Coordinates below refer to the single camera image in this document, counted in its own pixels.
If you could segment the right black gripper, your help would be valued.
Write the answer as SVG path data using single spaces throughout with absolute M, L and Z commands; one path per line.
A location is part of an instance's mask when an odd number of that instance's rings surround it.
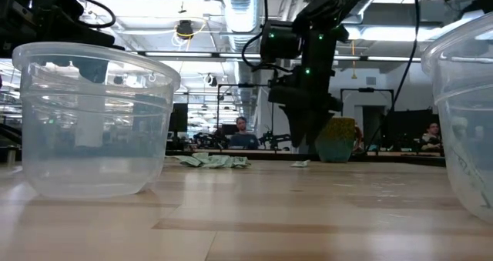
M 333 76 L 335 71 L 332 68 L 317 70 L 301 65 L 295 66 L 290 74 L 284 76 L 287 102 L 280 108 L 287 117 L 293 147 L 298 148 L 304 136 L 306 144 L 313 144 L 334 116 L 331 112 L 342 110 L 342 101 L 329 93 Z

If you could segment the yellow and teal ceramic mug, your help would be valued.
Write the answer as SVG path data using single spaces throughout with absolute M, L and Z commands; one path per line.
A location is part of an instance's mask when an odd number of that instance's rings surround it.
M 346 163 L 353 151 L 360 147 L 362 138 L 354 118 L 335 117 L 320 132 L 315 148 L 321 162 Z

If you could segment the person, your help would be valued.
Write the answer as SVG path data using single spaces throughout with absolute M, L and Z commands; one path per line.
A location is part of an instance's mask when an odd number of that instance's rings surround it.
M 258 149 L 258 138 L 247 131 L 247 120 L 244 117 L 236 119 L 238 132 L 231 136 L 229 147 L 241 149 Z
M 442 149 L 439 125 L 433 122 L 427 127 L 420 139 L 420 150 L 422 152 L 440 152 Z

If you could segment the black computer monitor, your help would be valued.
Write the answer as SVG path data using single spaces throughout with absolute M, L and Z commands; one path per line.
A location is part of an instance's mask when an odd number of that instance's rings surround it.
M 169 120 L 169 131 L 177 138 L 179 132 L 187 132 L 188 127 L 188 104 L 174 103 L 173 111 Z

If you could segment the clear plastic round container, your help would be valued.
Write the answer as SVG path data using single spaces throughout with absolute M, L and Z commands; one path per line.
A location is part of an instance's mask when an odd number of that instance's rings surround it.
M 109 62 L 104 83 L 74 57 Z M 20 45 L 22 167 L 40 194 L 60 198 L 139 192 L 160 175 L 179 73 L 118 49 L 69 42 Z
M 493 12 L 434 40 L 421 55 L 421 67 L 432 81 L 444 157 L 451 137 L 462 139 L 479 167 L 492 174 L 493 186 Z M 485 212 L 471 214 L 493 224 Z

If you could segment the bright ceiling light panel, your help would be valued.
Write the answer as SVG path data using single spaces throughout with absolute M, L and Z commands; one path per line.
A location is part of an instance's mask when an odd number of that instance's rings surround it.
M 385 42 L 419 42 L 428 40 L 437 35 L 441 28 L 420 27 L 415 32 L 415 27 L 397 26 L 357 26 L 345 25 L 349 32 L 350 40 L 385 41 Z

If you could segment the black metal frame stand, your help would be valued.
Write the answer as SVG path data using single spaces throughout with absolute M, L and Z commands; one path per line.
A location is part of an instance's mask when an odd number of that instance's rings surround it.
M 240 107 L 238 107 L 238 113 L 235 117 L 235 123 L 234 124 L 227 124 L 223 122 L 221 125 L 219 125 L 220 121 L 220 102 L 223 101 L 224 97 L 227 95 L 231 95 L 234 97 L 236 95 L 236 92 L 242 94 L 246 93 L 247 97 L 249 99 L 252 99 L 254 97 L 254 92 L 261 91 L 263 87 L 267 87 L 267 85 L 258 85 L 258 84 L 251 84 L 251 83 L 240 83 L 240 84 L 219 84 L 217 88 L 217 99 L 216 99 L 216 126 L 217 126 L 217 135 L 220 136 L 220 138 L 216 141 L 217 145 L 220 144 L 221 142 L 225 142 L 225 147 L 228 149 L 239 149 L 239 150 L 258 150 L 258 149 L 241 149 L 241 148 L 230 148 L 229 143 L 231 136 L 234 135 L 235 133 L 238 132 L 238 128 L 236 127 L 236 119 L 238 117 L 244 117 L 246 119 L 246 130 L 249 133 L 252 133 L 248 130 L 249 127 L 249 119 L 244 115 L 243 110 L 244 106 L 252 106 L 252 103 L 246 104 L 242 103 Z
M 340 90 L 339 96 L 343 103 L 340 114 L 345 117 L 354 117 L 357 113 L 355 108 L 358 106 L 383 106 L 385 110 L 390 109 L 394 99 L 394 91 L 369 87 L 345 88 Z

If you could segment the black table edge frame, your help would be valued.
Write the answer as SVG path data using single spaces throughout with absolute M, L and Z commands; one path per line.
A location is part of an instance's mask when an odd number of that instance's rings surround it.
M 242 156 L 247 157 L 250 164 L 252 160 L 262 161 L 304 161 L 310 162 L 320 161 L 319 155 L 314 154 L 300 154 L 292 153 L 289 151 L 272 151 L 272 150 L 239 150 L 239 149 L 202 149 L 195 152 L 208 152 L 209 156 L 213 155 L 225 155 L 225 156 Z M 192 151 L 179 151 L 179 150 L 166 150 L 166 157 L 172 158 L 172 156 L 192 156 Z M 374 152 L 370 154 L 360 152 L 358 154 L 352 154 L 348 162 L 393 162 L 393 163 L 407 163 L 413 165 L 424 166 L 440 166 L 445 167 L 445 159 L 440 156 L 433 156 L 432 154 L 406 154 L 405 152 L 384 152 L 383 154 L 376 155 Z

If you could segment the black diagonal frame strut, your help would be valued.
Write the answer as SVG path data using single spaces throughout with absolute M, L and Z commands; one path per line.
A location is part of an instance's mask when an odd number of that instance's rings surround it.
M 22 144 L 22 130 L 0 123 L 0 147 L 20 146 Z

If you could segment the silver ribbed ventilation duct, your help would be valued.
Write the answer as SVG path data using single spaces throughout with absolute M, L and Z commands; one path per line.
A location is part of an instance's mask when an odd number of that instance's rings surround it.
M 260 32 L 263 0 L 223 0 L 223 4 L 230 48 L 233 52 L 241 52 Z

